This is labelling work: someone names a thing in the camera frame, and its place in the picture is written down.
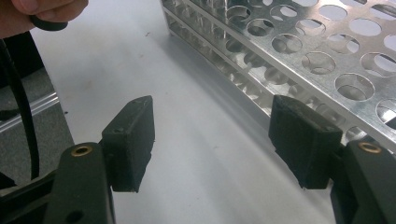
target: table surface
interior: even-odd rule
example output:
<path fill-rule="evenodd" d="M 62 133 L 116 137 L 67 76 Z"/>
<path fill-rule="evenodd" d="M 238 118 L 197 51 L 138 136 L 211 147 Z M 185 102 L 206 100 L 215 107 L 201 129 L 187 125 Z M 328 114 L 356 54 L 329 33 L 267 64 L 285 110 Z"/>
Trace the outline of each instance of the table surface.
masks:
<path fill-rule="evenodd" d="M 152 159 L 139 193 L 114 193 L 118 223 L 334 223 L 330 191 L 299 187 L 250 102 L 169 35 L 159 0 L 91 1 L 67 29 L 32 34 L 76 143 L 153 96 Z"/>

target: brass screw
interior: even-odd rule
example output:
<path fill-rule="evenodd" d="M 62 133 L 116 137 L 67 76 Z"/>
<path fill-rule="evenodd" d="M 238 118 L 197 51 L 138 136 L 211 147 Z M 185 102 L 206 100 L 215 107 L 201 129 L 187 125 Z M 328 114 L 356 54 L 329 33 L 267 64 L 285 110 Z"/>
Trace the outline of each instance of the brass screw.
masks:
<path fill-rule="evenodd" d="M 85 156 L 89 153 L 92 152 L 92 147 L 90 146 L 80 146 L 80 147 L 76 147 L 72 150 L 72 156 L 74 157 L 81 157 L 81 156 Z"/>
<path fill-rule="evenodd" d="M 381 148 L 378 146 L 375 146 L 373 144 L 370 143 L 365 143 L 365 142 L 361 142 L 359 143 L 359 147 L 361 149 L 363 149 L 364 151 L 370 152 L 370 153 L 380 153 L 381 152 Z"/>

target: human hand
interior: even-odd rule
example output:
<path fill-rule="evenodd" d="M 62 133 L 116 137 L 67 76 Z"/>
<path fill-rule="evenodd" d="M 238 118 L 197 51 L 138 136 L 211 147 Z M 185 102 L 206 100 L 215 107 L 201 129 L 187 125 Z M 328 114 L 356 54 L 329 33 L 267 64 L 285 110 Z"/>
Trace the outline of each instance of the human hand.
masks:
<path fill-rule="evenodd" d="M 65 22 L 76 18 L 89 0 L 0 0 L 0 38 L 34 28 L 29 15 L 42 21 Z"/>

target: metal rack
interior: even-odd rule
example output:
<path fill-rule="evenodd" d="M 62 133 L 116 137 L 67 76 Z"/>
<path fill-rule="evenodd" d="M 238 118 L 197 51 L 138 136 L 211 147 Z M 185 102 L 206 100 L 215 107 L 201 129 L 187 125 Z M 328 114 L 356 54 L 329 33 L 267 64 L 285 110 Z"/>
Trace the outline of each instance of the metal rack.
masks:
<path fill-rule="evenodd" d="M 296 98 L 344 131 L 396 152 L 395 0 L 163 0 L 171 34 L 263 114 Z"/>

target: white table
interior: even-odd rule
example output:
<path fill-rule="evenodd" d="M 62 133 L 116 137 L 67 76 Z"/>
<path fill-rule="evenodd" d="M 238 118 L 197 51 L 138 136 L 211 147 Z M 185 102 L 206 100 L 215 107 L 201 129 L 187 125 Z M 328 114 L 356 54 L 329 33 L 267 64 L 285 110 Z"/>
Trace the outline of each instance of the white table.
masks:
<path fill-rule="evenodd" d="M 329 191 L 300 189 L 219 72 L 169 35 L 159 0 L 91 1 L 67 29 L 32 34 L 76 143 L 153 96 L 152 159 L 138 194 L 114 194 L 118 223 L 334 223 Z"/>

